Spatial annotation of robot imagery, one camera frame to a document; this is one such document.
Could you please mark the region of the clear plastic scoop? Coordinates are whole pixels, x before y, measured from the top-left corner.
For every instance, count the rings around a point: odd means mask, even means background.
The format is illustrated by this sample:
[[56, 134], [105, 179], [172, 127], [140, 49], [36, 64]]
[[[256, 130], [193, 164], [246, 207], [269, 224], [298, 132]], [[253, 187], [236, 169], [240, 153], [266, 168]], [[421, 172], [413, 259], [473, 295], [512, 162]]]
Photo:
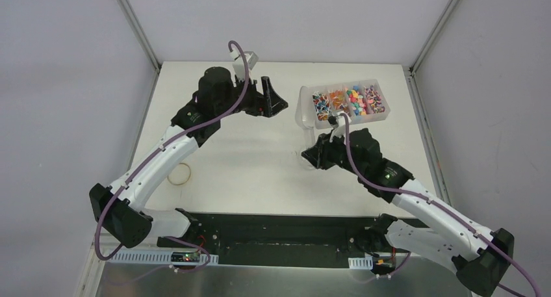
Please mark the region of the clear plastic scoop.
[[314, 110], [313, 94], [322, 89], [322, 86], [302, 86], [298, 94], [295, 122], [302, 129], [306, 148], [316, 142], [317, 115]]

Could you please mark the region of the clear plastic round jar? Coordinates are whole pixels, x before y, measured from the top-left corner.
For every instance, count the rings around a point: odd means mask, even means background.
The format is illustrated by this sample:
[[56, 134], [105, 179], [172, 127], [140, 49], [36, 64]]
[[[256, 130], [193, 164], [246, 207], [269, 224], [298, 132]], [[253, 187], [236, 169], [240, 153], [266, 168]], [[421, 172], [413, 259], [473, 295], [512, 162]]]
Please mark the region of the clear plastic round jar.
[[317, 167], [317, 156], [312, 156], [307, 150], [298, 154], [299, 165], [305, 170], [315, 170]]

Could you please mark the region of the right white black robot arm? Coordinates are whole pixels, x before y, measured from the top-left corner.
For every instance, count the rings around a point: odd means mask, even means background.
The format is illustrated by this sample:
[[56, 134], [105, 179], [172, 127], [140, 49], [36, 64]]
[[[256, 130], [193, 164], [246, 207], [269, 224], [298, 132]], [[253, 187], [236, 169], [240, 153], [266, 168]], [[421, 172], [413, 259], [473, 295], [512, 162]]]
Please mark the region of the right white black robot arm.
[[506, 229], [491, 230], [445, 204], [426, 190], [411, 172], [385, 158], [379, 142], [368, 129], [344, 136], [318, 136], [316, 144], [301, 156], [314, 168], [338, 166], [370, 181], [369, 193], [393, 204], [428, 226], [415, 228], [388, 214], [368, 228], [371, 247], [379, 252], [389, 247], [421, 255], [453, 272], [467, 289], [479, 296], [492, 296], [513, 255], [515, 238]]

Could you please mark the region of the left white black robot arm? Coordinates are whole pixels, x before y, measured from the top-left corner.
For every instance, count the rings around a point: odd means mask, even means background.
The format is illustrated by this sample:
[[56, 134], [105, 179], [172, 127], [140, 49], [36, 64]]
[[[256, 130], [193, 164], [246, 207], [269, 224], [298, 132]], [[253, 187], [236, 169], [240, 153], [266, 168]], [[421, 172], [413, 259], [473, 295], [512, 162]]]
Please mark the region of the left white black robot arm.
[[147, 209], [147, 201], [180, 162], [220, 129], [222, 117], [245, 112], [271, 118], [288, 107], [269, 77], [262, 76], [260, 84], [258, 92], [255, 80], [232, 76], [223, 67], [205, 70], [192, 99], [177, 111], [149, 153], [110, 185], [98, 183], [90, 190], [95, 236], [104, 229], [126, 248], [148, 237], [173, 237], [183, 248], [195, 245], [198, 230], [184, 210], [154, 211]]

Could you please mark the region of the clear divided candy box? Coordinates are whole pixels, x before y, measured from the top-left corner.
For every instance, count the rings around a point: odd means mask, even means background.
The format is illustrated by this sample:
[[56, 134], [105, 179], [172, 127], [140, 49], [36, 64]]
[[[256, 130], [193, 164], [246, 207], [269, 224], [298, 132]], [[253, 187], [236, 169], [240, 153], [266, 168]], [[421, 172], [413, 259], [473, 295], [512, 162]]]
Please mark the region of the clear divided candy box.
[[351, 118], [351, 124], [382, 121], [391, 112], [376, 79], [321, 86], [322, 89], [313, 94], [317, 129], [330, 128], [328, 117], [340, 111]]

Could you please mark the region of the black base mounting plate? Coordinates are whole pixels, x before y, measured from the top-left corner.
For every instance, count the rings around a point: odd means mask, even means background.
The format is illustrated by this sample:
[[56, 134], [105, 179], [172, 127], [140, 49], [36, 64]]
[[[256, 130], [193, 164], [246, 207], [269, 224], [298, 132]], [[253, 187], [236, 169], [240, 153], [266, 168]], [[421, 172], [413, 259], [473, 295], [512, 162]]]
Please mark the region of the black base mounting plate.
[[192, 213], [181, 238], [217, 255], [221, 265], [348, 268], [372, 254], [394, 266], [398, 250], [367, 234], [373, 216]]

